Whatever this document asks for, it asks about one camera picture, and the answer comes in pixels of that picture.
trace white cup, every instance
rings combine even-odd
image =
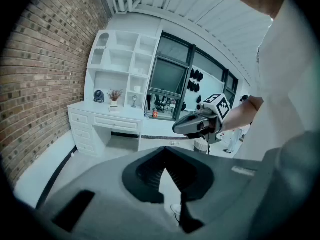
[[[134,91],[136,92],[136,93],[141,93],[141,86],[135,86],[134,87]]]

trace potted plant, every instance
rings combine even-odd
[[[117,106],[117,101],[121,97],[123,90],[112,90],[110,88],[110,91],[108,92],[108,96],[111,100],[110,105],[111,106]]]

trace small vase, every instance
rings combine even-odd
[[[118,105],[117,100],[111,100],[110,106],[116,107]]]

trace brick wall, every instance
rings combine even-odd
[[[83,101],[86,65],[111,13],[106,0],[32,0],[0,58],[0,152],[15,184],[70,130],[67,105]]]

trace red object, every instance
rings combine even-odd
[[[152,113],[152,117],[153,118],[157,118],[158,117],[158,111],[154,110]]]

